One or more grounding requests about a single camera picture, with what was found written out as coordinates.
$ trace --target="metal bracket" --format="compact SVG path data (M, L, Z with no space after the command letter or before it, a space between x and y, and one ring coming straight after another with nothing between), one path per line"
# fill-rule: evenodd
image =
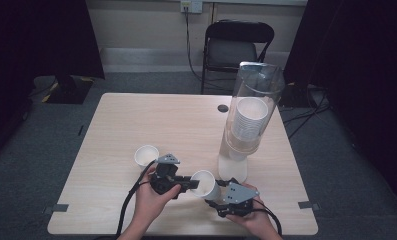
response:
M180 161L171 153L159 157L158 159L155 160L155 162L162 164L180 164Z
M68 204L55 204L52 207L45 207L42 213L52 214L53 212L67 212Z
M252 199L253 197L260 194L258 191L249 189L233 182L230 182L227 188L228 190L225 197L223 198L223 201L227 203L238 204L246 200Z

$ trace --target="wooden table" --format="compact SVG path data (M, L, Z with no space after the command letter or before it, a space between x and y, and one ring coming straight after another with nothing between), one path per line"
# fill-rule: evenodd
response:
M139 147L156 146L160 155L172 153L181 164L177 175L209 170L218 178L217 157L230 105L230 96L104 94L97 107L58 204L51 234L112 235L120 209L140 174L133 156ZM318 227L278 110L264 133L259 149L248 156L249 184L277 215L285 235L313 235ZM129 224L135 197L127 208ZM202 199L187 191L170 201L147 235L246 236L247 231L218 217Z

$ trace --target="wall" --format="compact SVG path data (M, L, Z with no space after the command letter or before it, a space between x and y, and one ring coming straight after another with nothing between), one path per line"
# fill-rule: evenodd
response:
M173 1L87 1L99 47L186 49L185 16ZM216 20L232 18L266 22L276 36L269 51L289 52L304 6L215 4ZM202 14L189 15L191 49L202 51L212 3Z

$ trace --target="electrical outlet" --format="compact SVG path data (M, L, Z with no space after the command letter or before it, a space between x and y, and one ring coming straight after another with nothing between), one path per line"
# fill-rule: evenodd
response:
M180 12L192 12L192 2L191 1L180 1Z
M191 9L192 13L202 13L202 1L192 1Z

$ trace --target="cup rim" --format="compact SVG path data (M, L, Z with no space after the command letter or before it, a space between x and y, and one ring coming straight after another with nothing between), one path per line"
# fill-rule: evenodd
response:
M158 151L158 149L157 149L155 146L150 145L150 144L143 145L143 146L141 146L140 148L136 149L135 155L134 155L135 162L136 162L139 166L148 166L148 164L149 164L149 163L147 163L147 164L142 164L142 163L138 162L138 159L137 159L137 157L136 157L137 154L138 154L138 152L139 152L140 150L143 150L144 148L151 148L151 149L155 150L155 152L157 153L157 158L160 156L160 152Z
M192 177L191 177L191 180L195 180L194 179L194 176L196 176L196 174L198 174L198 173L201 173L201 172L206 172L206 173L209 173L212 177L213 177L213 183L216 183L216 177L214 176L214 174L212 173L212 172L210 172L210 171L208 171L208 170L199 170L199 171L197 171L197 172L195 172L193 175L192 175ZM192 191L192 190L195 190L195 189L191 189L191 192L195 195L195 196L197 196L197 197L206 197L206 196L208 196L212 191L213 191L213 189L211 189L211 191L209 191L209 192L207 192L207 193L205 193L205 194L197 194L197 193L195 193L195 191Z

